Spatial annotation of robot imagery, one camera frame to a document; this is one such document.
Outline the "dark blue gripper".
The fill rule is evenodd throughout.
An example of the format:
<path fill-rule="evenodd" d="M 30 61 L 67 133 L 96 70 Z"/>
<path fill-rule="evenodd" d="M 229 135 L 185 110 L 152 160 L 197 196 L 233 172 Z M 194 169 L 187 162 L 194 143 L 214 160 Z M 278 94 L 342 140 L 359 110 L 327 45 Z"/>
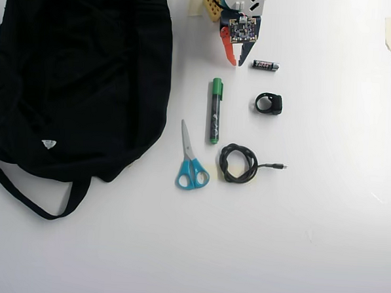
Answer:
<path fill-rule="evenodd" d="M 236 66 L 236 58 L 233 52 L 233 43 L 242 44 L 238 66 L 247 59 L 251 49 L 259 37 L 261 17 L 249 17 L 243 13 L 223 10 L 221 12 L 219 27 L 220 37 L 225 49 L 227 60 Z"/>

